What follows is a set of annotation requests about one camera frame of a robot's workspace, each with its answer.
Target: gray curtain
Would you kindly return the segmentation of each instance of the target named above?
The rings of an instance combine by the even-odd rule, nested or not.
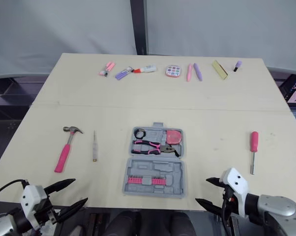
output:
[[[296,0],[148,0],[150,54],[262,58],[296,71]]]
[[[136,54],[129,0],[0,0],[0,77],[49,74],[62,53]]]

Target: screwdriver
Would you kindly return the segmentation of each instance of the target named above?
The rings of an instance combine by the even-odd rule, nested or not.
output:
[[[93,162],[96,162],[98,160],[98,144],[95,130],[93,131],[92,160]]]
[[[251,175],[255,174],[255,153],[258,146],[258,132],[254,131],[251,134],[251,152],[253,152],[253,160],[251,165]]]

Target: tool case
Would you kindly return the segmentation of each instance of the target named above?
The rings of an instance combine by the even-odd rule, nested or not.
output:
[[[140,139],[167,146],[167,130],[176,130],[181,133],[181,141],[169,145],[176,153],[161,152],[160,154],[137,154],[135,151],[149,151],[155,149],[148,145],[135,144],[138,141],[134,135],[135,130],[143,129],[146,135]],[[184,163],[183,157],[184,136],[181,129],[165,128],[163,123],[155,122],[152,127],[134,127],[132,132],[129,153],[132,155],[127,160],[123,184],[123,193],[129,195],[144,195],[154,197],[183,198],[184,188]]]

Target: glue stick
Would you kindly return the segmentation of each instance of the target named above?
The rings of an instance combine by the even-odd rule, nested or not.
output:
[[[153,72],[156,70],[157,70],[157,67],[155,65],[148,65],[148,66],[133,70],[133,72],[134,73],[143,73],[143,72],[147,73],[147,72]]]

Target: pliers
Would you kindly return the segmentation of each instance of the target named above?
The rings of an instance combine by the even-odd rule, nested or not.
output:
[[[156,143],[156,142],[151,142],[151,141],[147,141],[147,140],[138,140],[138,141],[133,141],[133,144],[136,145],[148,145],[151,147],[155,147],[156,149],[153,150],[148,150],[148,151],[140,151],[140,150],[132,150],[132,153],[136,153],[136,154],[156,154],[159,155],[162,152],[175,152],[176,150],[173,147],[170,146],[163,146],[160,143]]]

